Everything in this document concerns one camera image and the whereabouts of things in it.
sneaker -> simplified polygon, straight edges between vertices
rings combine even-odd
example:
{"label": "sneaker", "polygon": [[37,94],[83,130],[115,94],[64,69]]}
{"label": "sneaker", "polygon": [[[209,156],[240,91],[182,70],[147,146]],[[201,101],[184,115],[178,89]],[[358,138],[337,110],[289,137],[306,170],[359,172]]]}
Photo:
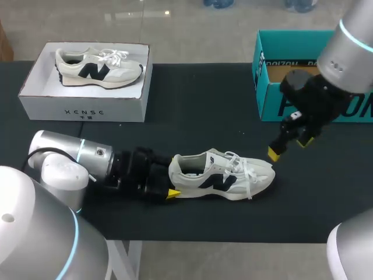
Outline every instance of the sneaker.
{"label": "sneaker", "polygon": [[211,149],[195,156],[176,155],[168,175],[179,198],[217,194],[229,200],[251,199],[275,178],[272,165],[260,159],[239,157]]}
{"label": "sneaker", "polygon": [[140,77],[143,66],[127,60],[128,52],[89,48],[84,52],[56,50],[56,67],[64,86],[97,85],[105,89],[129,86]]}

gray floor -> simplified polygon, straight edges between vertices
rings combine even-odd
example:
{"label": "gray floor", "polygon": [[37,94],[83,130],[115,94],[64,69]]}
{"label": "gray floor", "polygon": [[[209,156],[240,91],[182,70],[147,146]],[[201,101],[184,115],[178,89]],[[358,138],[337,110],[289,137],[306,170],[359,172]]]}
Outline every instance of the gray floor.
{"label": "gray floor", "polygon": [[352,0],[319,0],[306,15],[284,0],[236,0],[215,10],[202,0],[0,0],[17,60],[47,41],[150,43],[155,62],[250,62],[258,29],[331,29]]}
{"label": "gray floor", "polygon": [[332,280],[325,244],[145,242],[140,280]]}
{"label": "gray floor", "polygon": [[[47,41],[150,43],[157,63],[251,62],[258,29],[333,29],[353,0],[319,0],[306,15],[283,0],[0,0],[17,60]],[[331,280],[324,244],[145,242],[141,280]]]}

shoe sole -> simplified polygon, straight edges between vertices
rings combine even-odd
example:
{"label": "shoe sole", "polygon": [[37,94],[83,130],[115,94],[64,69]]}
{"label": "shoe sole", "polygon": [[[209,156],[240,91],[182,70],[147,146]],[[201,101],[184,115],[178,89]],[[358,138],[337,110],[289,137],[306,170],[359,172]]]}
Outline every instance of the shoe sole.
{"label": "shoe sole", "polygon": [[127,86],[132,86],[137,82],[137,80],[141,77],[141,74],[131,80],[126,80],[124,82],[120,83],[111,83],[111,82],[103,82],[101,80],[93,80],[93,79],[86,79],[86,78],[70,78],[70,77],[65,77],[63,76],[58,68],[57,65],[55,64],[56,69],[58,71],[59,75],[59,81],[63,86],[68,86],[68,87],[78,87],[78,86],[100,86],[104,89],[122,89]]}
{"label": "shoe sole", "polygon": [[[250,159],[250,162],[261,163],[262,165],[267,165],[268,167],[270,167],[272,169],[272,164],[270,164],[270,163],[268,163],[264,160]],[[273,180],[270,182],[270,184],[268,186],[266,186],[263,189],[257,189],[255,191],[252,191],[251,196],[253,197],[254,195],[264,193],[264,191],[266,191],[270,186],[273,185],[275,180],[276,180],[276,172],[275,172],[275,177],[273,178]],[[225,192],[225,191],[215,190],[213,187],[195,188],[195,189],[190,189],[188,187],[186,187],[186,188],[185,187],[175,187],[175,189],[181,192],[181,194],[177,198],[198,198],[198,197],[204,197],[206,195],[214,194],[214,195],[219,195],[221,197],[224,197],[228,200],[233,200],[233,201],[248,199],[247,193],[245,193],[245,192],[242,193],[242,194],[232,194],[232,193]]]}

shoelace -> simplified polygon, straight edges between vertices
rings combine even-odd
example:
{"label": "shoelace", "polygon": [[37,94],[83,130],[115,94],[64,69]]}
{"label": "shoelace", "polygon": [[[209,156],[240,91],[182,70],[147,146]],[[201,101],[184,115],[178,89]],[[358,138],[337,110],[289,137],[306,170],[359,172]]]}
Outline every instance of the shoelace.
{"label": "shoelace", "polygon": [[98,61],[103,61],[105,63],[111,64],[112,66],[121,66],[121,61],[127,58],[129,52],[118,51],[105,48],[99,53],[101,58]]}
{"label": "shoelace", "polygon": [[230,161],[227,163],[227,167],[229,167],[232,172],[226,170],[228,175],[235,175],[237,173],[244,173],[246,178],[246,192],[248,199],[252,199],[251,197],[251,190],[250,190],[250,182],[256,183],[258,182],[258,177],[253,168],[249,168],[248,162],[246,159],[239,157],[236,153],[233,152],[225,152],[224,153],[227,158],[230,158]]}

new balance logo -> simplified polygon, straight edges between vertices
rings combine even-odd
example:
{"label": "new balance logo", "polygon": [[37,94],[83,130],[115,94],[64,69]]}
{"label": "new balance logo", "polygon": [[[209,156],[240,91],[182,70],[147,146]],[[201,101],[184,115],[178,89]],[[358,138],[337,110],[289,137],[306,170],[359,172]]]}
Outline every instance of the new balance logo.
{"label": "new balance logo", "polygon": [[203,182],[199,188],[209,188],[214,186],[215,190],[227,191],[237,181],[236,176],[230,175],[225,182],[223,182],[222,174],[213,174],[206,181]]}
{"label": "new balance logo", "polygon": [[95,63],[87,63],[83,69],[79,72],[79,76],[82,78],[88,77],[88,75],[91,76],[94,80],[102,81],[106,75],[109,73],[110,69],[106,64],[101,68],[100,71],[98,71],[98,65]]}

